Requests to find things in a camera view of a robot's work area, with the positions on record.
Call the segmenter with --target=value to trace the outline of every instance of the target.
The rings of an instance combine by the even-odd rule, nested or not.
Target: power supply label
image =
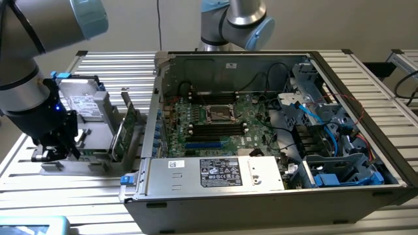
[[[201,185],[205,188],[242,186],[238,158],[201,159]]]

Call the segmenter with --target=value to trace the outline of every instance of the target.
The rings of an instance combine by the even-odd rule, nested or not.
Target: white wall
[[[392,48],[418,48],[418,0],[265,0],[275,18],[265,49],[350,48],[384,60]],[[158,50],[157,0],[103,0],[109,32],[38,58],[44,73],[66,70],[78,50]],[[201,38],[201,1],[161,0],[165,50],[193,50]]]

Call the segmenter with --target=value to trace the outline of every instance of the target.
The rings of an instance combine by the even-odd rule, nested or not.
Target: metal table
[[[392,54],[389,55],[389,58],[386,62],[393,62],[398,68],[401,68],[406,75],[413,73],[418,70],[418,50],[400,50],[394,49],[392,50]],[[417,81],[416,86],[418,86],[418,75],[414,76],[414,79]],[[418,100],[414,99],[410,104],[410,109],[414,112],[418,112]]]
[[[357,57],[342,51],[322,51],[337,75],[362,102],[368,113],[418,171],[417,116],[365,68]],[[149,111],[154,81],[154,52],[90,52],[78,56],[70,67],[75,74],[97,74],[111,93],[111,101],[123,109],[119,95],[130,88],[137,108]],[[119,203],[119,177],[42,176],[40,163],[30,161],[31,139],[22,135],[0,165],[0,215],[64,215],[74,234],[142,234]],[[418,198],[402,206],[390,206],[357,224],[238,231],[231,235],[412,235],[418,234]]]

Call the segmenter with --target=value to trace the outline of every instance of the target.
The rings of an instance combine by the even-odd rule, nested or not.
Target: green circuit board
[[[234,104],[234,116],[237,118],[235,123],[247,123],[249,132],[243,135],[221,136],[222,148],[218,149],[193,149],[195,152],[194,157],[209,157],[209,156],[238,156],[239,150],[242,149],[261,149],[266,156],[278,156],[279,151],[270,149],[263,136],[270,141],[274,132],[270,128],[265,127],[257,120],[255,115],[259,110],[265,111],[261,106],[265,106],[263,102],[253,103],[253,100],[258,100],[259,97],[247,95],[241,98]],[[206,106],[193,105],[183,99],[173,104],[173,110],[175,110],[171,120],[169,122],[170,131],[170,145],[169,145],[169,157],[185,157],[187,156],[186,151],[186,138],[190,137],[189,125],[210,125],[206,116]],[[278,149],[279,146],[274,142],[270,144],[271,148]]]
[[[135,123],[137,123],[137,111],[133,103],[130,103],[125,120],[119,128],[121,134],[118,136],[115,144],[115,156],[118,160],[122,160],[129,152],[134,136]]]

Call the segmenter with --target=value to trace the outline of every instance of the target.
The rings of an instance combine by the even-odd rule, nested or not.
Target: cpu socket
[[[207,111],[207,123],[234,123],[237,121],[234,115],[234,105],[209,105]]]

